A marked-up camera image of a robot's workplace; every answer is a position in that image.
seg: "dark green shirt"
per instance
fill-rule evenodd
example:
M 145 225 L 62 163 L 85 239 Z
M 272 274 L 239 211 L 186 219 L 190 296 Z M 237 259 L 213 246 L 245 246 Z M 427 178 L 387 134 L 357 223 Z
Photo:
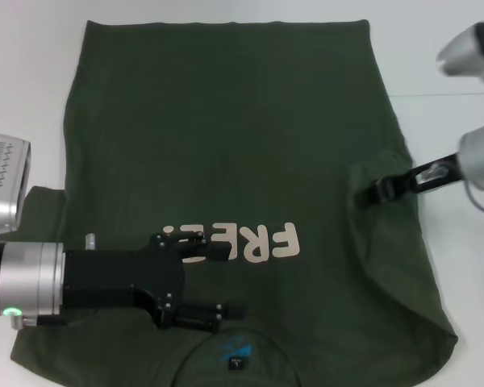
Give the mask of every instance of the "dark green shirt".
M 133 249 L 202 229 L 232 259 L 187 263 L 185 295 L 250 309 L 216 335 L 158 331 L 142 310 L 27 328 L 12 358 L 33 372 L 71 387 L 401 387 L 450 357 L 415 199 L 355 202 L 411 167 L 366 21 L 89 22 L 65 143 L 65 192 L 32 190 L 16 239 L 83 248 L 93 232 Z M 233 354 L 244 370 L 227 369 Z

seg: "t-shirt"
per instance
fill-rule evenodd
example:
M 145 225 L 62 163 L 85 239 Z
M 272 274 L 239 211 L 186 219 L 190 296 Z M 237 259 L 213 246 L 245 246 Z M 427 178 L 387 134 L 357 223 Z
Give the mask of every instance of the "t-shirt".
M 411 167 L 366 21 L 88 22 L 64 131 L 65 191 L 33 189 L 11 238 L 204 231 L 230 260 L 186 261 L 185 299 L 248 316 L 211 334 L 83 312 L 20 331 L 24 367 L 68 387 L 407 387 L 450 357 L 415 198 L 357 205 Z

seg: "white table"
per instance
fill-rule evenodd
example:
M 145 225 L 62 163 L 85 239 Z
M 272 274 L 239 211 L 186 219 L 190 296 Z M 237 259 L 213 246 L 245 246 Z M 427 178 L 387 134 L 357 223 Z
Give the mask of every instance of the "white table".
M 32 142 L 32 185 L 63 188 L 61 123 L 86 20 L 105 24 L 328 22 L 368 19 L 394 110 L 418 163 L 456 151 L 484 125 L 484 84 L 442 77 L 436 54 L 484 20 L 484 0 L 0 0 L 0 132 Z M 484 194 L 479 196 L 484 201 Z M 426 387 L 484 386 L 484 215 L 456 184 L 421 198 L 425 240 L 460 336 Z M 49 387 L 9 360 L 15 332 L 0 318 L 0 385 Z

